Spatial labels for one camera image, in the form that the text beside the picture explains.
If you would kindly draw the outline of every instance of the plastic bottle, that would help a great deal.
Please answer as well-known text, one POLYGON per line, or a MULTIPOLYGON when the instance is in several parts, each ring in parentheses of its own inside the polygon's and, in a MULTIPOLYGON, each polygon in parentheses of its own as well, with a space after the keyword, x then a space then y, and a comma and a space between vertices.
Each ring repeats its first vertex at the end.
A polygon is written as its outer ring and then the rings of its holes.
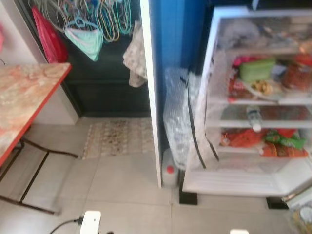
POLYGON ((262 129, 261 121, 262 117, 260 114, 260 108, 258 106, 248 106, 246 108, 246 114, 250 125, 254 132, 259 133, 262 129))
POLYGON ((162 157, 162 184, 164 187, 174 188, 177 186, 178 168, 176 167, 170 149, 165 150, 162 157))

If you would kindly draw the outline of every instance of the plate of food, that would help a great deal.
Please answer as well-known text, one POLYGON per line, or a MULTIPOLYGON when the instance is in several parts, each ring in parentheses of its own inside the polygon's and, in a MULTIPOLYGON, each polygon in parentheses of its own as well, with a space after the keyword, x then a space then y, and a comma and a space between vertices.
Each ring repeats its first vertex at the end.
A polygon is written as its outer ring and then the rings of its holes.
POLYGON ((249 92, 265 100, 278 101, 285 96, 281 84, 272 79, 243 83, 249 92))

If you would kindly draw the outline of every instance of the marble table top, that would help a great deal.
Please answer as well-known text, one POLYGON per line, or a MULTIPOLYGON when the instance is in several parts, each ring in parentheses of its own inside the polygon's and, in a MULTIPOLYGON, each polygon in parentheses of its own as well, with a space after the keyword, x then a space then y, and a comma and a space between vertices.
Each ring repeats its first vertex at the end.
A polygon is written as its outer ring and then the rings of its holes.
POLYGON ((0 166, 70 69, 69 63, 0 67, 0 166))

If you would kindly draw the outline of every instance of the green package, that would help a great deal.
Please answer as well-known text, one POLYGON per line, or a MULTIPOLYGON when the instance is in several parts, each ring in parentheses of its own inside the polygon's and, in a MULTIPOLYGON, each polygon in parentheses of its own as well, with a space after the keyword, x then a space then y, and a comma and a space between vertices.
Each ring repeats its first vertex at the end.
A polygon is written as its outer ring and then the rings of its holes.
POLYGON ((306 142, 305 139, 300 139, 299 135, 294 133, 291 138, 286 138, 275 131, 269 132, 264 139, 268 142, 279 143, 288 147, 294 147, 302 150, 306 142))
POLYGON ((244 62, 239 66, 240 78, 245 82, 269 79, 275 66, 275 58, 266 58, 254 62, 244 62))

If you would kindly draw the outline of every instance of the open refrigerator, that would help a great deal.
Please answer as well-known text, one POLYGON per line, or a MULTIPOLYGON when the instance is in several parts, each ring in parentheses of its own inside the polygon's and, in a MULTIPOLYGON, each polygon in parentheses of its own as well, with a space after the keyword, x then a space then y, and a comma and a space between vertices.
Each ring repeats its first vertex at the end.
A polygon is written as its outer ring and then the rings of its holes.
POLYGON ((290 64, 295 63, 298 54, 311 53, 311 44, 311 10, 214 9, 197 105, 193 110, 196 139, 206 168, 191 146, 184 191, 285 197, 311 186, 312 91, 308 88, 292 92, 282 87, 290 64), (232 92, 233 80, 242 83, 243 74, 234 65, 245 58, 274 58, 270 73, 270 79, 278 84, 278 88, 270 86, 274 95, 255 94, 251 90, 255 87, 247 89, 248 84, 242 88, 243 92, 232 92), (303 149, 306 156, 263 157, 266 145, 263 140, 252 147, 222 145, 224 132, 252 127, 246 114, 249 106, 259 108, 263 130, 296 129, 306 140, 303 149))

